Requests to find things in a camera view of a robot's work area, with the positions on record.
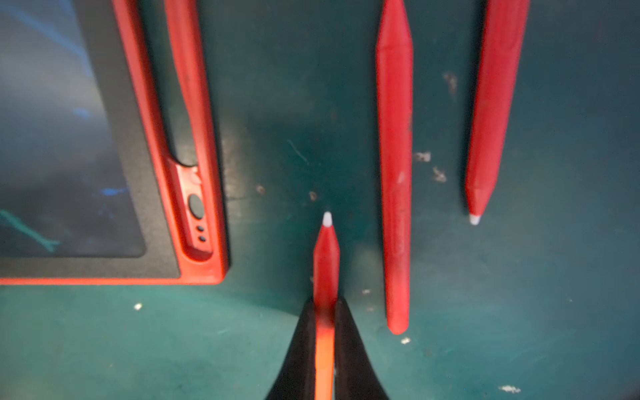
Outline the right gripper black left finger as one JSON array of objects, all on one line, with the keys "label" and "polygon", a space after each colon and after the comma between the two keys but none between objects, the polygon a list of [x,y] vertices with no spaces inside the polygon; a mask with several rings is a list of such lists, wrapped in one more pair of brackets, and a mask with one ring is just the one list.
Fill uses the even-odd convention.
[{"label": "right gripper black left finger", "polygon": [[306,301],[283,365],[266,400],[314,400],[316,380],[314,301]]}]

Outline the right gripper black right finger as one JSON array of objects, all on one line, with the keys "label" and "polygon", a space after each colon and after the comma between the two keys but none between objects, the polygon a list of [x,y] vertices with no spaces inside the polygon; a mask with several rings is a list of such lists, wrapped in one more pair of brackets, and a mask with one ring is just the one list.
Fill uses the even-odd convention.
[{"label": "right gripper black right finger", "polygon": [[336,399],[388,399],[344,298],[336,303],[334,350]]}]

